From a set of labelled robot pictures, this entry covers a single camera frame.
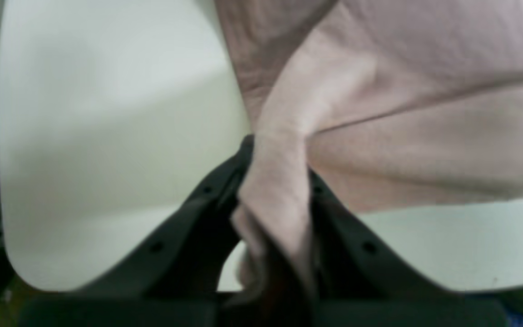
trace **screw hole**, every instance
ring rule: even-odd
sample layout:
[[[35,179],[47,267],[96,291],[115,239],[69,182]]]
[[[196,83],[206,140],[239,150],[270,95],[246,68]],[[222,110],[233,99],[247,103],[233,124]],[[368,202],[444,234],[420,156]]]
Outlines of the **screw hole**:
[[[363,250],[372,255],[376,254],[376,246],[370,242],[365,242],[363,244]]]
[[[159,253],[163,249],[163,243],[157,242],[151,246],[151,253]]]

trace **fabric fold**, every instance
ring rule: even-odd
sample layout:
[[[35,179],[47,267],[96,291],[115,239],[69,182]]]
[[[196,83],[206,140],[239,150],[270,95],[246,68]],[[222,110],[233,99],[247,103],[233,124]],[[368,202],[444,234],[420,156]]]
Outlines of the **fabric fold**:
[[[307,166],[358,213],[523,197],[523,2],[216,3],[256,135],[253,262],[243,210],[315,293]]]

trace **floor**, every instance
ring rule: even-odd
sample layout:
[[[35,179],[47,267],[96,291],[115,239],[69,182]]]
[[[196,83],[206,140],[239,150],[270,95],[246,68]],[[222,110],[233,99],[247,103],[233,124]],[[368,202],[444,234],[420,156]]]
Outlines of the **floor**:
[[[25,303],[38,294],[43,292],[30,287],[19,277],[14,277],[0,296],[0,327],[16,326],[19,313]]]

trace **pink fabric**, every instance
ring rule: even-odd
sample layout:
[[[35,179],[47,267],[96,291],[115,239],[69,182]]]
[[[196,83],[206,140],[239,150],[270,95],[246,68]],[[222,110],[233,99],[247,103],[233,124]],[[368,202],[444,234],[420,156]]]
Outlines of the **pink fabric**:
[[[523,197],[523,0],[216,0],[256,135],[234,226],[314,293],[310,165],[351,210]]]

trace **pink cloth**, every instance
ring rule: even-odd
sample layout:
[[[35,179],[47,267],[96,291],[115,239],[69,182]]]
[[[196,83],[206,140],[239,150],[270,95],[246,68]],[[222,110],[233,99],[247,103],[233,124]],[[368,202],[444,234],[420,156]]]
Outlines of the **pink cloth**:
[[[233,222],[310,295],[311,166],[352,211],[523,197],[523,0],[216,0],[256,135]]]

